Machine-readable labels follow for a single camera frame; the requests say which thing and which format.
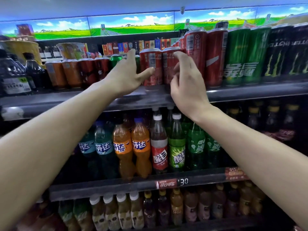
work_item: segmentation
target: green can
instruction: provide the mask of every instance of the green can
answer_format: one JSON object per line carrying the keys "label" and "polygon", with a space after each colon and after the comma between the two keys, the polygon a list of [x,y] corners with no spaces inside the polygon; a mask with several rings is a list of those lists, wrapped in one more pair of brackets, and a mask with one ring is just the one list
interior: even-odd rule
{"label": "green can", "polygon": [[269,26],[250,29],[247,56],[243,65],[245,84],[256,84],[261,80],[270,30]]}
{"label": "green can", "polygon": [[120,56],[119,54],[113,54],[110,57],[111,69],[113,69],[116,66],[116,64],[122,60],[122,58],[123,56]]}
{"label": "green can", "polygon": [[224,79],[227,86],[238,86],[244,74],[250,28],[238,27],[229,30],[225,56]]}
{"label": "green can", "polygon": [[135,59],[136,59],[136,66],[137,66],[137,73],[140,73],[140,56],[139,55],[135,55]]}

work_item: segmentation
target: orange can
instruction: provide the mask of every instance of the orange can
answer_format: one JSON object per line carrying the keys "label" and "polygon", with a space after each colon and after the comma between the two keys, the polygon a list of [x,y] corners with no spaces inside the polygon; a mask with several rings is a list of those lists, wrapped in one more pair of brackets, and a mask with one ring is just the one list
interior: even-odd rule
{"label": "orange can", "polygon": [[83,84],[83,80],[79,70],[78,60],[76,59],[64,60],[62,62],[62,65],[64,68],[64,73],[68,85],[70,85],[72,88],[81,87]]}
{"label": "orange can", "polygon": [[55,89],[63,89],[67,87],[67,81],[61,61],[46,62],[47,72],[49,74],[52,86]]}

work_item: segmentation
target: light box sign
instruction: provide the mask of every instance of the light box sign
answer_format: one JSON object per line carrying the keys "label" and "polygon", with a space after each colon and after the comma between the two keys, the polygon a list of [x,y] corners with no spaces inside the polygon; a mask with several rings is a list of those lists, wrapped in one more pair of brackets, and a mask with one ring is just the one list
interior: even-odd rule
{"label": "light box sign", "polygon": [[37,40],[90,37],[87,17],[0,22],[3,35],[33,35]]}
{"label": "light box sign", "polygon": [[228,21],[229,28],[243,26],[244,24],[254,24],[256,13],[257,7],[192,10],[185,11],[184,14],[175,12],[174,30],[211,30],[220,21]]}
{"label": "light box sign", "polygon": [[273,24],[286,17],[307,12],[308,4],[262,6],[258,7],[255,25]]}
{"label": "light box sign", "polygon": [[174,12],[88,17],[92,36],[174,31]]}

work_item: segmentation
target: black can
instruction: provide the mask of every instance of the black can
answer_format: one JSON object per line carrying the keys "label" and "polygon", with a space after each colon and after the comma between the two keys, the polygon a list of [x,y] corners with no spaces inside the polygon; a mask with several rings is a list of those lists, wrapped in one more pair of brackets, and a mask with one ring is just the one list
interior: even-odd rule
{"label": "black can", "polygon": [[281,75],[286,52],[291,45],[293,26],[280,24],[272,27],[263,64],[263,81],[277,82]]}
{"label": "black can", "polygon": [[216,23],[215,28],[226,28],[228,29],[229,22],[228,21],[220,21]]}
{"label": "black can", "polygon": [[286,53],[282,66],[282,80],[292,81],[307,73],[308,62],[308,23],[299,23],[293,26],[291,44]]}

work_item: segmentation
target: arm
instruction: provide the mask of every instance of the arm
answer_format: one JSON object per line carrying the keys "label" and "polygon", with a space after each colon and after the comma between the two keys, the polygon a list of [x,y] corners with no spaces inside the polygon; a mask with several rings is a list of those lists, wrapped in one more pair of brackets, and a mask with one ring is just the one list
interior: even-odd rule
{"label": "arm", "polygon": [[212,106],[192,58],[176,52],[179,77],[171,95],[185,115],[212,136],[249,178],[299,226],[308,230],[308,157]]}
{"label": "arm", "polygon": [[136,74],[135,50],[130,50],[104,80],[0,140],[0,230],[39,198],[106,106],[135,90],[153,70]]}

